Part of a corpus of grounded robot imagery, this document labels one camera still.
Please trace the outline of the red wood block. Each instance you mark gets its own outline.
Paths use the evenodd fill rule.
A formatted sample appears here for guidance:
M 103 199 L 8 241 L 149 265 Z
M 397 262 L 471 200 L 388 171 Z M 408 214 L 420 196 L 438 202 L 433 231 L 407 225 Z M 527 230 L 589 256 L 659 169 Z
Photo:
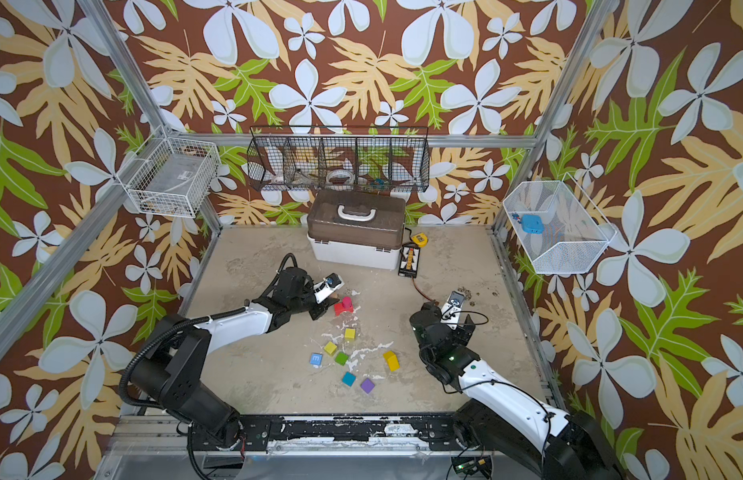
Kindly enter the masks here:
M 355 312 L 355 307 L 354 307 L 354 309 L 353 309 L 353 310 L 351 310 L 351 311 L 346 311 L 346 310 L 343 310 L 343 306 L 342 306 L 342 301 L 340 301 L 339 303 L 337 303 L 337 304 L 335 304 L 335 305 L 334 305 L 334 307 L 335 307 L 335 314 L 336 314 L 337 316 L 340 316 L 340 315 L 342 315 L 343 313 L 354 313 L 354 312 Z

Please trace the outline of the yellow wood block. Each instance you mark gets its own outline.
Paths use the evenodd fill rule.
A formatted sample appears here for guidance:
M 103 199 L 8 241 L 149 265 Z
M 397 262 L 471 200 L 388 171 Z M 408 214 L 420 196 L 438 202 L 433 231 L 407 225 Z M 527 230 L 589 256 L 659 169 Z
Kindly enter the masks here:
M 401 368 L 399 366 L 399 358 L 397 358 L 397 354 L 393 351 L 387 351 L 385 354 L 383 354 L 383 360 L 385 360 L 385 365 L 387 365 L 387 368 L 389 368 L 389 371 L 396 372 Z

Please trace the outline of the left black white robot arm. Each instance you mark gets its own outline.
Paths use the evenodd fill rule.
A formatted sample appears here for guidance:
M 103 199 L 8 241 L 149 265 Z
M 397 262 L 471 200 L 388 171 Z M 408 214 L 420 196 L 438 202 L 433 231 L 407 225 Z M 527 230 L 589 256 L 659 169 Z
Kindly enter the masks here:
M 239 439 L 240 414 L 201 380 L 208 355 L 240 340 L 272 333 L 294 315 L 313 320 L 339 302 L 344 286 L 335 273 L 316 283 L 297 266 L 281 269 L 263 294 L 245 306 L 197 318 L 165 316 L 122 371 L 123 402 L 165 410 L 228 448 Z

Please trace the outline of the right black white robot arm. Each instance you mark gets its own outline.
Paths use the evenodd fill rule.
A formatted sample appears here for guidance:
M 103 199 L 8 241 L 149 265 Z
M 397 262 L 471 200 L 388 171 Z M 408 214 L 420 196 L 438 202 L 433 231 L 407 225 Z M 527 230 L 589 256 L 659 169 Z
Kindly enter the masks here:
M 469 349 L 477 327 L 469 312 L 429 302 L 409 318 L 409 325 L 427 373 L 445 393 L 469 398 L 455 412 L 455 434 L 463 449 L 499 451 L 541 479 L 625 478 L 593 416 L 537 399 Z

